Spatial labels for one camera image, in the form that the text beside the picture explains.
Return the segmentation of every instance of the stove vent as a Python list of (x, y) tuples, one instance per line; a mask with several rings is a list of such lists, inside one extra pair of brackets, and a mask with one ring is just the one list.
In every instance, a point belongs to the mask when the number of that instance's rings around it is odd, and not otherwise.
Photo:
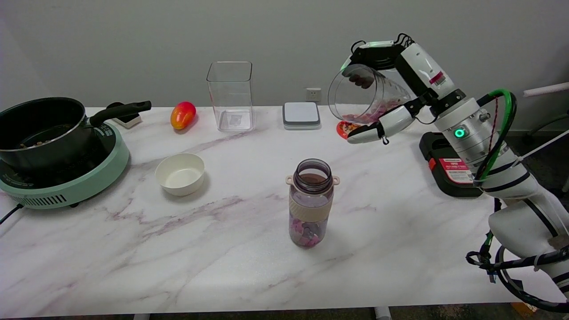
[(13, 197), (14, 200), (23, 204), (24, 206), (43, 207), (51, 206), (52, 204), (65, 203), (67, 200), (63, 195), (46, 196), (43, 198), (20, 198)]

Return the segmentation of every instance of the table leg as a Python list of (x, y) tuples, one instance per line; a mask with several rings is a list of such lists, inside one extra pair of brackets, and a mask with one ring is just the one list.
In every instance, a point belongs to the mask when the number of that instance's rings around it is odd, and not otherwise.
[(137, 313), (134, 315), (133, 320), (149, 320), (150, 313)]
[(391, 320), (391, 313), (389, 312), (389, 307), (375, 307), (376, 319), (377, 320)]
[(563, 186), (563, 189), (561, 189), (561, 191), (563, 192), (569, 191), (569, 177), (567, 177), (567, 182), (565, 182), (565, 185)]

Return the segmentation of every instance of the marble table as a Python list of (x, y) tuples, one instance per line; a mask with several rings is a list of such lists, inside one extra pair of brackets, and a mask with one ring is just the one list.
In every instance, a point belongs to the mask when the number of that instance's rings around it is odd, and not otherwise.
[[(104, 192), (76, 208), (24, 208), (0, 225), (0, 317), (516, 300), (464, 259), (483, 242), (493, 203), (436, 187), (418, 147), (434, 127), (415, 123), (387, 146), (350, 145), (326, 107), (315, 131), (286, 131), (280, 107), (256, 107), (248, 133), (217, 131), (211, 108), (175, 132), (170, 111), (121, 128), (130, 164)], [(201, 156), (207, 171), (183, 198), (154, 178), (179, 152)], [(308, 250), (288, 237), (285, 184), (306, 158), (341, 178), (327, 235)], [(0, 212), (14, 206), (0, 192)], [(512, 274), (564, 301), (544, 273)]]

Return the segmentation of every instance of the gray wall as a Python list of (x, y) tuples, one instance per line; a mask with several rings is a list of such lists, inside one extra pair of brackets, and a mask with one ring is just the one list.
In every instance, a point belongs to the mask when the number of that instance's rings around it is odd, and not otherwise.
[[(85, 105), (208, 105), (215, 60), (253, 62), (256, 105), (323, 96), (359, 39), (419, 42), (468, 95), (519, 97), (516, 129), (569, 108), (524, 89), (569, 81), (569, 2), (534, 0), (2, 0), (0, 109), (38, 96)], [(559, 124), (569, 127), (569, 123)]]

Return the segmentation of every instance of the wall socket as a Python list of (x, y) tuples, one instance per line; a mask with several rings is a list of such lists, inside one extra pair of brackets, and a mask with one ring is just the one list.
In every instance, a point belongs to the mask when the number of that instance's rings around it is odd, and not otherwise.
[(320, 102), (322, 99), (322, 89), (306, 88), (306, 101)]

